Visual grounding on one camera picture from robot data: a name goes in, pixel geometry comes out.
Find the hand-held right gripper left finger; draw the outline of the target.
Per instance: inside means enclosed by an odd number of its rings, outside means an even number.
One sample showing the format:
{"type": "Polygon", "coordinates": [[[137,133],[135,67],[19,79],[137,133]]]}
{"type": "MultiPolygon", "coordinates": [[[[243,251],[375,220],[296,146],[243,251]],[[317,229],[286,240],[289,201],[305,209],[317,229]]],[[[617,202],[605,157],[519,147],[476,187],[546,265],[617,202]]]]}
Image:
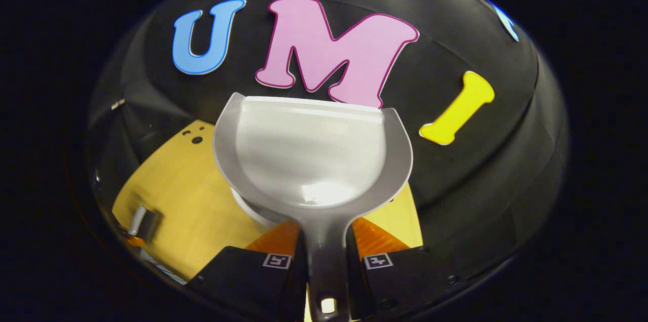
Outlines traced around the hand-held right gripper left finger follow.
{"type": "Polygon", "coordinates": [[[223,248],[187,288],[245,321],[306,320],[303,236],[285,221],[245,248],[223,248]]]}

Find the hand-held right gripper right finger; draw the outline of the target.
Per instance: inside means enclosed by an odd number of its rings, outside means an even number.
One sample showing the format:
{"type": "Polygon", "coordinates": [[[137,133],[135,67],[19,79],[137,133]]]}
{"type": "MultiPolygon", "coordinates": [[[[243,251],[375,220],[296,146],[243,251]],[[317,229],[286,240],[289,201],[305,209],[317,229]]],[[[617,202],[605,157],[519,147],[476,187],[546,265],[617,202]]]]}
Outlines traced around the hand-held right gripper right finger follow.
{"type": "Polygon", "coordinates": [[[364,218],[355,220],[349,260],[353,320],[412,321],[470,287],[449,257],[410,248],[364,218]]]}

